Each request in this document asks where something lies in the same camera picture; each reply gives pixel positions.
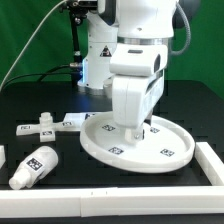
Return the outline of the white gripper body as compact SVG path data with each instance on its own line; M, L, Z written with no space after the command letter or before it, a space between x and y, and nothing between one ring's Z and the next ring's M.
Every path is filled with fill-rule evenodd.
M112 84L114 122L138 129L153 111L164 90L164 72L149 77L115 75Z

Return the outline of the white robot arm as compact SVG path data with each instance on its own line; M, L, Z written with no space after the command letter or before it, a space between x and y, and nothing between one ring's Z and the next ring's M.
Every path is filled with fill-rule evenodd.
M81 91L112 99L112 121L127 142L144 139L143 122L152 117L164 90L168 57L176 28L186 29L200 0L97 0L88 15L89 51L83 61Z

